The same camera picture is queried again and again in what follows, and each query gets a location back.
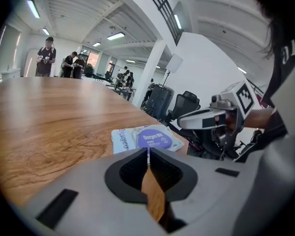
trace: black t-shirt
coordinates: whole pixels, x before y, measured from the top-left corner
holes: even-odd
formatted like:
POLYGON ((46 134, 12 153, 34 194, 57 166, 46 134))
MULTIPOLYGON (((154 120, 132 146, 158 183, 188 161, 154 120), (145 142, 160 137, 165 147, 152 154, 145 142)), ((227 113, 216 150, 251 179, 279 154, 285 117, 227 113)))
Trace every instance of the black t-shirt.
POLYGON ((83 59, 77 59, 76 61, 74 61, 74 63, 76 63, 76 64, 78 64, 78 65, 81 65, 81 66, 85 66, 85 62, 84 62, 84 60, 83 59))
MULTIPOLYGON (((64 60, 64 62, 68 63, 69 65, 72 65, 73 64, 73 58, 71 58, 71 56, 67 56, 64 60)), ((69 66, 64 66, 64 69, 72 69, 72 67, 69 67, 69 66)))
POLYGON ((46 50, 46 48, 41 48, 37 53, 42 59, 41 62, 37 64, 37 72, 41 74, 48 74, 51 71, 51 64, 47 62, 44 63, 46 57, 48 57, 48 61, 56 58, 56 50, 55 48, 50 48, 46 50))
MULTIPOLYGON (((295 31, 288 30, 284 32, 282 48, 274 50, 274 69, 267 91, 262 101, 275 108, 271 101, 271 97, 285 82, 293 68, 295 67, 295 31)), ((287 130, 279 115, 279 112, 272 114, 265 132, 258 137, 258 143, 266 147, 274 139, 283 137, 287 134, 287 130)))

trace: man in black shirt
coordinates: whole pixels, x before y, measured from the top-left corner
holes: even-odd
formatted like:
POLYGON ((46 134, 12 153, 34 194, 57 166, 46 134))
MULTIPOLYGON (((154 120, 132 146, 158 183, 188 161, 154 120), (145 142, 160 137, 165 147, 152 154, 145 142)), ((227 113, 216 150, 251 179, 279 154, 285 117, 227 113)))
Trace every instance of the man in black shirt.
POLYGON ((74 65, 74 68, 73 68, 73 78, 79 79, 81 77, 81 69, 83 69, 85 66, 85 62, 82 59, 81 54, 78 55, 78 59, 74 61, 74 64, 76 65, 74 65))
POLYGON ((37 53, 37 77, 49 77, 51 65, 56 60, 56 50, 52 47, 54 39, 48 37, 45 41, 45 48, 42 47, 37 53))
MULTIPOLYGON (((251 151, 264 149, 273 140, 284 137, 287 130, 271 101, 271 97, 284 83, 295 67, 295 0, 256 0, 262 14, 269 19, 271 40, 268 56, 274 54, 274 70, 263 102, 272 108, 253 110, 246 119, 246 127, 264 129, 251 151)), ((229 117, 229 127, 234 119, 229 117)))
POLYGON ((67 56, 63 61, 63 76, 65 78, 71 77, 71 72, 73 66, 73 59, 78 55, 77 52, 73 52, 71 55, 67 56))

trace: studio light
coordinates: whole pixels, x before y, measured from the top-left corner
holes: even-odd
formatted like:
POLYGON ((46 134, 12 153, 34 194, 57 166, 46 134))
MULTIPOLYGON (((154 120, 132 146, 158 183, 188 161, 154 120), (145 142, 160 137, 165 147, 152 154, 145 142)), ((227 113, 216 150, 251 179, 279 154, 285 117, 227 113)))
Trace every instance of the studio light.
POLYGON ((32 11, 35 18, 40 18, 37 8, 35 6, 34 0, 27 0, 30 10, 32 11))
POLYGON ((114 35, 108 37, 107 39, 114 40, 114 39, 121 38, 121 37, 125 37, 125 34, 123 32, 119 32, 117 34, 114 34, 114 35))
POLYGON ((46 28, 43 28, 43 31, 46 35, 50 35, 46 28))
POLYGON ((178 19, 178 16, 177 15, 174 15, 175 19, 176 19, 176 22, 178 24, 178 28, 181 29, 181 24, 180 24, 180 21, 178 19))
POLYGON ((247 72, 242 70, 241 68, 238 68, 240 71, 242 71, 244 74, 246 74, 247 72))

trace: wooden table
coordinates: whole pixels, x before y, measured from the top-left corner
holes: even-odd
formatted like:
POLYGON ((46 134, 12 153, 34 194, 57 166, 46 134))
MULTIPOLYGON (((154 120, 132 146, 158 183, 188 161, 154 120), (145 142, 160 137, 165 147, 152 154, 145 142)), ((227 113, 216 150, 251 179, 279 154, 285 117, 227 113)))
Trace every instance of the wooden table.
MULTIPOLYGON (((22 206, 80 162, 112 155, 111 131, 159 124, 101 83, 18 78, 0 83, 0 189, 22 206)), ((178 152, 186 153, 188 142, 178 152)), ((149 170, 142 191, 159 220, 164 193, 149 170)))

